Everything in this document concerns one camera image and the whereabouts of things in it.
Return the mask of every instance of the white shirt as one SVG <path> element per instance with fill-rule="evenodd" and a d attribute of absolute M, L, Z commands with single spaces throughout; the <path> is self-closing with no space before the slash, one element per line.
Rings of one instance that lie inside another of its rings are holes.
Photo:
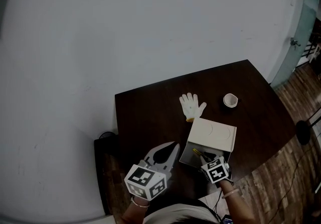
<path fill-rule="evenodd" d="M 144 219 L 143 224 L 170 224 L 189 216 L 217 222 L 208 209 L 179 203 L 153 212 Z"/>

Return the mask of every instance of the white glove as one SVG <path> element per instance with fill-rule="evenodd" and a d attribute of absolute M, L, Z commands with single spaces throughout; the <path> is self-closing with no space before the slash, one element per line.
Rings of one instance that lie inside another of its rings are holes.
<path fill-rule="evenodd" d="M 206 107 L 206 103 L 202 103 L 199 107 L 199 101 L 197 99 L 197 94 L 194 94 L 192 97 L 191 93 L 183 94 L 180 97 L 180 102 L 183 108 L 183 113 L 186 116 L 187 122 L 193 122 L 194 118 L 199 118 L 203 110 Z"/>

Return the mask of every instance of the white wall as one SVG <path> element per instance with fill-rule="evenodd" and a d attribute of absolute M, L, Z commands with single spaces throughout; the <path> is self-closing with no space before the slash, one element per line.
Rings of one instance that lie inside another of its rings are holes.
<path fill-rule="evenodd" d="M 44 222 L 101 215 L 90 139 L 116 128 L 114 95 L 243 59 L 268 78 L 290 3 L 9 0 L 0 41 L 1 211 Z"/>

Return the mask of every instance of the dark wooden table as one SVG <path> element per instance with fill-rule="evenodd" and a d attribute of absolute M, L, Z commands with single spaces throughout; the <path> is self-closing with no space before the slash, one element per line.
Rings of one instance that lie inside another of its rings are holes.
<path fill-rule="evenodd" d="M 234 181 L 250 174 L 295 134 L 295 125 L 270 85 L 248 61 L 240 61 L 140 87 L 115 96 L 122 162 L 126 171 L 153 147 L 177 141 L 181 153 L 191 123 L 179 97 L 196 93 L 207 106 L 202 118 L 237 127 L 229 164 Z M 223 97 L 239 98 L 227 108 Z M 207 195 L 205 179 L 194 168 L 177 163 L 170 193 L 189 198 Z"/>

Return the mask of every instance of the box lid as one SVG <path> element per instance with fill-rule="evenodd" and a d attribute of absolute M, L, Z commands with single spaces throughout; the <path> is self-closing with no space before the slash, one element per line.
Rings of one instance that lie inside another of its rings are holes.
<path fill-rule="evenodd" d="M 194 119 L 187 141 L 219 150 L 232 152 L 236 127 L 202 118 Z"/>

